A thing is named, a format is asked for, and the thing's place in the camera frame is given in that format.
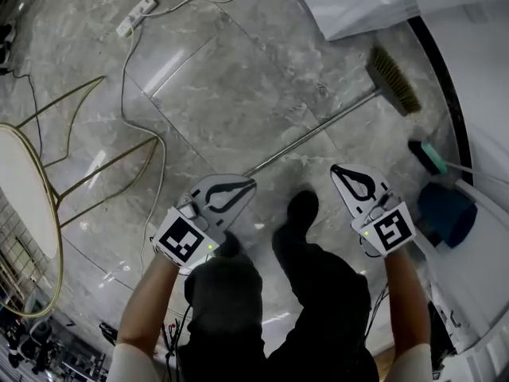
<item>broom bristles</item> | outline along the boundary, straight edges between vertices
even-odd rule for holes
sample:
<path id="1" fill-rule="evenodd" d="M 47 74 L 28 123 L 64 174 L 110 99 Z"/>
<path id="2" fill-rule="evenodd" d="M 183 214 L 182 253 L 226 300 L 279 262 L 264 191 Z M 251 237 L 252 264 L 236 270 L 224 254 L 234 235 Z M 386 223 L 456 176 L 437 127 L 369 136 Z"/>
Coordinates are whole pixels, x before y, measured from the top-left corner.
<path id="1" fill-rule="evenodd" d="M 367 72 L 382 95 L 402 115 L 421 110 L 421 103 L 409 81 L 385 49 L 380 46 L 371 49 Z"/>

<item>gold metal chair frame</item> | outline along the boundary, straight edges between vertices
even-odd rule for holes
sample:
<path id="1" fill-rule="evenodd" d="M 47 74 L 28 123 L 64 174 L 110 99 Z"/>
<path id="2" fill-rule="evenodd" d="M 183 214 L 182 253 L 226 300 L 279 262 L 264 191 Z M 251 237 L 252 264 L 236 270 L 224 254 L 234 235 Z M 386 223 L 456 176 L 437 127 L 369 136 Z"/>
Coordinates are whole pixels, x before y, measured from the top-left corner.
<path id="1" fill-rule="evenodd" d="M 88 174 L 86 177 L 84 177 L 81 180 L 79 180 L 77 183 L 72 185 L 69 189 L 63 191 L 63 193 L 58 193 L 53 188 L 53 186 L 52 186 L 51 182 L 49 181 L 48 176 L 47 176 L 47 174 L 45 172 L 45 169 L 47 167 L 54 166 L 55 164 L 57 164 L 59 162 L 62 162 L 63 160 L 65 160 L 69 156 L 69 144 L 70 144 L 70 138 L 71 138 L 72 125 L 73 125 L 73 123 L 74 123 L 74 121 L 76 119 L 76 115 L 78 114 L 78 111 L 81 108 L 81 105 L 83 104 L 83 102 L 87 98 L 87 96 L 105 78 L 106 78 L 105 76 L 99 76 L 99 77 L 97 77 L 97 78 L 95 78 L 93 80 L 88 81 L 85 84 L 80 85 L 77 88 L 72 89 L 70 92 L 68 92 L 68 93 L 62 95 L 61 97 L 53 100 L 48 105 L 44 106 L 39 111 L 35 112 L 33 115 L 31 115 L 30 117 L 25 119 L 23 122 L 19 123 L 17 126 L 12 126 L 12 125 L 10 125 L 8 123 L 0 123 L 0 128 L 6 128 L 9 131 L 11 131 L 12 133 L 14 133 L 20 139 L 20 141 L 23 143 L 23 145 L 28 150 L 28 152 L 30 153 L 32 161 L 33 161 L 34 165 L 37 167 L 37 172 L 39 173 L 41 181 L 43 182 L 44 187 L 45 187 L 45 191 L 46 191 L 46 194 L 47 194 L 47 197 L 48 197 L 48 201 L 49 201 L 49 204 L 51 206 L 52 218 L 53 218 L 53 222 L 55 223 L 55 226 L 56 226 L 56 233 L 57 233 L 57 239 L 58 239 L 57 258 L 58 258 L 58 265 L 59 265 L 59 273 L 58 273 L 58 279 L 56 281 L 56 286 L 54 287 L 53 296 L 49 299 L 48 305 L 46 307 L 44 307 L 43 309 L 39 310 L 36 313 L 25 313 L 23 310 L 19 310 L 16 307 L 9 306 L 8 303 L 5 303 L 4 301 L 2 301 L 0 299 L 0 305 L 1 306 L 5 307 L 6 309 L 8 309 L 8 310 L 12 311 L 13 313 L 15 313 L 17 315 L 20 315 L 22 317 L 36 318 L 36 317 L 43 316 L 43 315 L 49 313 L 52 310 L 52 308 L 55 306 L 55 304 L 56 304 L 56 300 L 58 299 L 58 296 L 60 294 L 60 290 L 61 290 L 61 287 L 62 287 L 63 276 L 64 276 L 64 269 L 63 269 L 63 267 L 64 267 L 64 255 L 63 255 L 63 250 L 62 250 L 61 229 L 63 227 L 65 227 L 66 225 L 70 224 L 71 222 L 73 222 L 74 220 L 78 219 L 83 214 L 85 214 L 85 213 L 91 211 L 92 209 L 100 206 L 104 202 L 109 201 L 109 200 L 111 200 L 111 199 L 113 199 L 115 197 L 118 197 L 118 196 L 124 194 L 129 189 L 131 189 L 136 184 L 136 182 L 140 179 L 140 177 L 145 173 L 145 171 L 146 171 L 146 169 L 147 169 L 147 167 L 148 167 L 148 165 L 150 163 L 150 160 L 153 157 L 154 151 L 156 149 L 156 146 L 157 146 L 157 137 L 148 138 L 147 140 L 145 140 L 143 142 L 140 142 L 138 145 L 136 145 L 134 147 L 131 147 L 129 150 L 127 150 L 127 151 L 123 152 L 122 154 L 120 154 L 119 156 L 113 158 L 108 163 L 104 164 L 103 166 L 100 166 L 97 170 L 93 171 L 92 173 Z M 67 147 L 66 147 L 66 154 L 65 154 L 65 156 L 63 156 L 62 158 L 59 158 L 59 159 L 57 159 L 57 160 L 55 160 L 53 162 L 50 162 L 50 163 L 48 163 L 48 164 L 46 164 L 44 166 L 42 164 L 41 160 L 39 159 L 39 156 L 38 156 L 35 148 L 33 147 L 32 143 L 21 132 L 20 129 L 24 125 L 26 125 L 28 122 L 30 122 L 31 120 L 34 120 L 38 115 L 40 115 L 41 113 L 47 111 L 50 107 L 52 107 L 55 104 L 59 103 L 61 100 L 67 98 L 68 96 L 72 95 L 73 93 L 76 93 L 76 92 L 78 92 L 81 89 L 86 88 L 86 87 L 88 87 L 88 89 L 83 94 L 83 96 L 81 97 L 80 101 L 78 102 L 76 110 L 75 110 L 75 112 L 74 112 L 74 114 L 72 116 L 71 123 L 69 125 L 68 136 L 67 136 Z M 92 205 L 91 207 L 86 208 L 84 211 L 78 212 L 75 216 L 73 216 L 70 219 L 67 219 L 64 223 L 62 223 L 62 224 L 60 223 L 59 218 L 58 218 L 58 209 L 61 206 L 62 200 L 64 198 L 66 198 L 70 193 L 72 193 L 73 191 L 78 189 L 82 184 L 84 184 L 85 182 L 87 182 L 88 180 L 90 180 L 91 178 L 96 176 L 97 174 L 101 173 L 102 171 L 104 171 L 108 167 L 114 165 L 116 162 L 118 162 L 119 160 L 122 160 L 123 158 L 125 158 L 129 154 L 135 152 L 136 150 L 139 150 L 142 147 L 144 147 L 146 145 L 149 145 L 150 143 L 152 143 L 152 145 L 150 147 L 149 155 L 147 156 L 147 158 L 146 158 L 142 168 L 139 170 L 138 174 L 133 179 L 133 181 L 131 181 L 128 185 L 126 185 L 125 187 L 123 187 L 122 189 L 117 191 L 116 193 L 113 193 L 110 196 L 108 196 L 108 197 L 104 198 L 103 200 L 101 200 L 100 202 L 97 202 L 94 205 Z M 3 207 L 0 207 L 0 214 L 3 213 L 3 211 L 7 208 L 7 206 L 10 206 L 10 203 L 8 201 L 7 201 L 6 205 L 4 205 Z M 10 218 L 12 216 L 15 216 L 15 215 L 17 215 L 17 214 L 15 213 L 15 211 L 13 209 L 13 213 L 9 216 L 8 220 L 3 222 L 3 223 L 0 222 L 0 230 L 2 230 L 6 226 L 6 223 L 10 220 Z M 3 245 L 3 242 L 5 242 L 5 241 L 7 241 L 9 239 L 9 236 L 12 234 L 12 232 L 19 225 L 20 222 L 21 222 L 21 219 L 14 225 L 14 227 L 10 230 L 10 232 L 9 232 L 9 234 L 7 236 L 2 233 L 4 235 L 4 240 L 2 240 L 2 242 L 0 242 L 0 247 Z M 27 232 L 27 230 L 25 228 L 23 233 L 21 235 L 19 235 L 19 236 L 22 236 L 26 232 Z M 11 250 L 14 247 L 14 245 L 19 241 L 19 239 L 17 237 L 17 234 L 14 234 L 14 237 L 17 240 L 13 243 L 13 246 L 10 247 L 9 251 L 7 252 L 7 254 L 11 252 Z M 33 241 L 33 238 L 31 238 L 31 240 L 27 243 L 27 246 L 32 241 Z M 30 252 L 30 250 L 28 248 L 24 247 L 24 245 L 21 244 L 21 242 L 20 242 L 20 245 L 22 246 L 21 252 L 19 253 L 19 256 L 16 258 L 14 263 L 6 264 L 6 256 L 5 256 L 3 251 L 0 251 L 0 269 L 1 269 L 0 272 L 2 273 L 2 275 L 5 275 L 6 277 L 10 278 L 10 280 L 14 282 L 15 286 L 16 286 L 16 283 L 17 283 L 17 286 L 18 286 L 18 289 L 19 289 L 19 284 L 21 283 L 21 275 L 23 275 L 23 270 L 28 265 L 28 263 L 31 262 L 31 265 L 34 267 L 34 269 L 33 269 L 32 273 L 30 274 L 30 276 L 28 276 L 28 277 L 29 277 L 29 280 L 31 280 L 33 282 L 33 288 L 32 288 L 32 290 L 29 290 L 27 292 L 27 296 L 29 296 L 35 290 L 35 288 L 38 287 L 39 281 L 41 279 L 43 279 L 43 276 L 45 276 L 45 272 L 49 268 L 49 261 L 48 261 L 47 257 L 44 255 L 44 253 L 40 249 L 38 249 L 38 250 L 42 254 L 42 258 L 39 259 L 39 260 L 35 260 L 34 259 L 35 253 Z M 25 265 L 21 269 L 21 273 L 19 274 L 19 276 L 20 276 L 19 279 L 16 279 L 17 275 L 15 273 L 13 273 L 12 266 L 13 265 L 15 266 L 16 261 L 19 259 L 20 255 L 22 253 L 28 254 L 29 255 L 29 259 L 27 259 L 27 262 L 25 263 Z M 38 273 L 38 276 L 37 276 L 36 279 L 32 279 L 33 273 L 35 273 L 36 269 L 41 266 L 41 264 L 43 263 L 43 260 L 46 262 L 46 268 L 43 271 L 39 271 L 40 273 Z M 17 290 L 11 290 L 10 292 L 8 292 L 5 289 L 3 289 L 3 290 L 7 294 L 7 296 L 9 296 L 9 298 L 7 299 L 8 301 L 12 298 L 13 294 L 18 292 Z"/>

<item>chair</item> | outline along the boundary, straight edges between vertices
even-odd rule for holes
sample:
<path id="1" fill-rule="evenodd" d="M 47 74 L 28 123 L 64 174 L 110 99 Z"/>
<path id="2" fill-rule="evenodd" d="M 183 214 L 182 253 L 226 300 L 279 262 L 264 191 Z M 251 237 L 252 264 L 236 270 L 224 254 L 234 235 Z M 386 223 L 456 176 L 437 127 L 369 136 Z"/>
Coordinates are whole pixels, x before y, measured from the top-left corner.
<path id="1" fill-rule="evenodd" d="M 105 76 L 99 76 L 80 85 L 17 126 L 0 123 L 0 305 L 17 315 L 38 318 L 51 312 L 60 293 L 64 272 L 60 230 L 103 202 L 129 190 L 145 173 L 153 157 L 157 145 L 157 138 L 154 137 L 131 147 L 63 193 L 58 193 L 51 185 L 45 168 L 62 162 L 68 157 L 72 124 L 78 110 L 91 91 L 104 78 Z M 69 126 L 66 154 L 43 166 L 32 143 L 20 129 L 56 103 L 84 88 L 87 90 L 78 102 Z M 77 213 L 64 223 L 59 221 L 58 209 L 64 198 L 95 175 L 147 145 L 150 146 L 149 155 L 133 181 L 117 193 Z M 45 274 L 50 267 L 55 269 L 55 261 L 58 276 L 52 284 Z M 48 302 L 36 310 L 26 310 L 27 300 L 35 290 L 47 294 Z"/>

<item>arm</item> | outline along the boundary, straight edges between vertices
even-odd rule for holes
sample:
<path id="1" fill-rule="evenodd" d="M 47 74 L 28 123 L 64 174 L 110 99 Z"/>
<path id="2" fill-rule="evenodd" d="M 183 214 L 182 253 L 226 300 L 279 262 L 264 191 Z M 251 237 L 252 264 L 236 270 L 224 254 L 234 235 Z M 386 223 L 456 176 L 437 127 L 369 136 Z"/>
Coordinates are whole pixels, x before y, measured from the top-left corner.
<path id="1" fill-rule="evenodd" d="M 153 259 L 127 303 L 119 327 L 119 344 L 132 345 L 149 357 L 161 332 L 178 267 L 162 254 Z"/>
<path id="2" fill-rule="evenodd" d="M 385 259 L 395 359 L 419 344 L 429 344 L 431 324 L 424 291 L 405 248 Z"/>

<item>power strip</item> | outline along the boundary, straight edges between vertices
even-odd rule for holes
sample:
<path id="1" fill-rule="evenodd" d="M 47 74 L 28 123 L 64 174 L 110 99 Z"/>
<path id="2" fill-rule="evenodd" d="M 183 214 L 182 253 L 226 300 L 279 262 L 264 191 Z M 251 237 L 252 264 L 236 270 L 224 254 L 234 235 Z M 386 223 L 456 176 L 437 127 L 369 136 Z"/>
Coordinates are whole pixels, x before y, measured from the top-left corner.
<path id="1" fill-rule="evenodd" d="M 141 0 L 117 27 L 117 34 L 120 37 L 128 37 L 131 29 L 135 29 L 136 26 L 142 22 L 144 18 L 143 14 L 150 13 L 156 5 L 157 3 L 155 0 Z"/>

